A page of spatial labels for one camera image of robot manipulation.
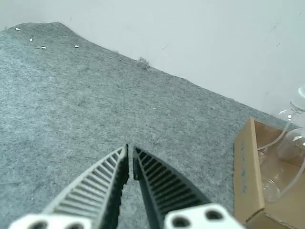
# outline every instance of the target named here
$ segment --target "transparent glassware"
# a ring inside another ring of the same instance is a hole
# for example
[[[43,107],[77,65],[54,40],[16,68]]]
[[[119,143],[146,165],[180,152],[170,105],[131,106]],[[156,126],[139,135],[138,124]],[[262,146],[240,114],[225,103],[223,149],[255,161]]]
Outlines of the transparent glassware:
[[[266,202],[272,203],[297,183],[305,169],[305,129],[288,132],[268,147],[265,154],[266,158],[260,165],[263,195]]]

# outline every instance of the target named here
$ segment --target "box flap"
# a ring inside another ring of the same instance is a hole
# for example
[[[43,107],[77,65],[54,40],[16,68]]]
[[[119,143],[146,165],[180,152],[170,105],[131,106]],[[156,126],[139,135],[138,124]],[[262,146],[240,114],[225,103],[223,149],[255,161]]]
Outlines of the box flap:
[[[245,223],[264,208],[254,119],[249,118],[234,140],[234,216]]]
[[[285,163],[285,171],[297,174],[300,167]],[[305,228],[305,174],[303,173],[298,182],[278,202],[266,205],[264,212],[282,224],[291,228]]]
[[[290,227],[280,224],[269,217],[263,211],[260,211],[247,222],[248,229],[289,229]]]

